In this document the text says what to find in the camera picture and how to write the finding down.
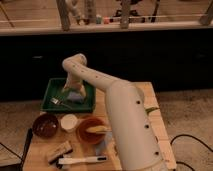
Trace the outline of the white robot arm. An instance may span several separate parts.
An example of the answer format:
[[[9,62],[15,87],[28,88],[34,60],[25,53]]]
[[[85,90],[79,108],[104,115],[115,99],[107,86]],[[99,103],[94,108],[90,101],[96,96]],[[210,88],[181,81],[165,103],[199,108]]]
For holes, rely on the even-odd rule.
[[[105,107],[123,171],[168,171],[144,107],[143,92],[134,83],[87,67],[83,54],[63,60],[66,84],[85,80],[105,93]]]

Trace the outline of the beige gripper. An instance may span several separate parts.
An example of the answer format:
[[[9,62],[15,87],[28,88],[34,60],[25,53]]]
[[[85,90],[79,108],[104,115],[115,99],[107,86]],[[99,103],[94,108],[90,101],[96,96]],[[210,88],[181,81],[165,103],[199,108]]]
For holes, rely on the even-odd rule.
[[[62,91],[65,92],[70,89],[77,91],[83,98],[86,97],[86,90],[83,84],[83,80],[78,76],[72,74],[67,75]]]

